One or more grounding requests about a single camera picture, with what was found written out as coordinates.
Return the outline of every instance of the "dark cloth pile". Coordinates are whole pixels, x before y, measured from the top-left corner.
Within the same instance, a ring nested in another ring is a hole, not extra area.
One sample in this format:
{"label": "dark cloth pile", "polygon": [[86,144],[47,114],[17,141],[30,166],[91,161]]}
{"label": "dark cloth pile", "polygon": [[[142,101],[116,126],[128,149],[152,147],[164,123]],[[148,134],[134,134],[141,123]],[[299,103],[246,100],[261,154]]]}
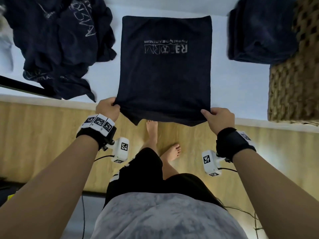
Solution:
{"label": "dark cloth pile", "polygon": [[194,126],[211,103],[212,20],[123,17],[121,77],[115,100],[141,119]]}
{"label": "dark cloth pile", "polygon": [[298,49],[292,31],[295,0],[239,0],[228,17],[230,60],[277,64]]}
{"label": "dark cloth pile", "polygon": [[5,18],[14,43],[26,59],[23,77],[71,99],[87,95],[81,79],[95,62],[113,60],[116,52],[112,13],[104,0],[5,0]]}

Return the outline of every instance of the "black shorts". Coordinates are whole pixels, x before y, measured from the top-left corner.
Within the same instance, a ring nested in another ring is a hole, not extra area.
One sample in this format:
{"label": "black shorts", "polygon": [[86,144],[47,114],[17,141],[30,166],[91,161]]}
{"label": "black shorts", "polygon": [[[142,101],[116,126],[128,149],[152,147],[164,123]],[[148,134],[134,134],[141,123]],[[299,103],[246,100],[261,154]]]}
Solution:
{"label": "black shorts", "polygon": [[163,163],[151,148],[142,149],[110,180],[104,206],[114,197],[129,192],[178,193],[197,200],[223,205],[203,181],[193,174],[177,174],[163,180]]}

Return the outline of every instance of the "gray t-shirt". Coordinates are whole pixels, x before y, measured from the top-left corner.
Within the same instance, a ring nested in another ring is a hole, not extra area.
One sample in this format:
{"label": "gray t-shirt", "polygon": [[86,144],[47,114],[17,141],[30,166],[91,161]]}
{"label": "gray t-shirt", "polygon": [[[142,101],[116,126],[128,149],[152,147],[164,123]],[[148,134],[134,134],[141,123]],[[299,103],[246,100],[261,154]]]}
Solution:
{"label": "gray t-shirt", "polygon": [[102,210],[91,239],[247,239],[223,208],[182,194],[126,193]]}

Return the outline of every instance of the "wicker basket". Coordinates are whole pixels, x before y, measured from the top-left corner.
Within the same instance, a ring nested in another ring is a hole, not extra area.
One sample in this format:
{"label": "wicker basket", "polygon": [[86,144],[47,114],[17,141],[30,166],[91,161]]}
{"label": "wicker basket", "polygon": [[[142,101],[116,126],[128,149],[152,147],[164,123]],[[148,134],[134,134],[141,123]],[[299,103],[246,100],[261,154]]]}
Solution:
{"label": "wicker basket", "polygon": [[319,125],[319,0],[296,0],[293,30],[299,50],[270,68],[268,120]]}

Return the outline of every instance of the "hand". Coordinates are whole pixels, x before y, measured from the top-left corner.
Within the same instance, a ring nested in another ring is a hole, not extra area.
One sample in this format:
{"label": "hand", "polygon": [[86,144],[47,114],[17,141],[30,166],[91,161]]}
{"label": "hand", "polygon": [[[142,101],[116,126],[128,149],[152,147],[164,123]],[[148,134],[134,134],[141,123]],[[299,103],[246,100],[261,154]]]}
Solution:
{"label": "hand", "polygon": [[216,135],[228,127],[235,127],[235,114],[231,113],[227,108],[213,107],[211,112],[202,109],[201,113],[208,121],[210,129]]}
{"label": "hand", "polygon": [[107,118],[110,118],[115,122],[120,115],[120,106],[113,105],[116,97],[110,97],[104,100],[101,100],[96,106],[95,113],[102,114]]}

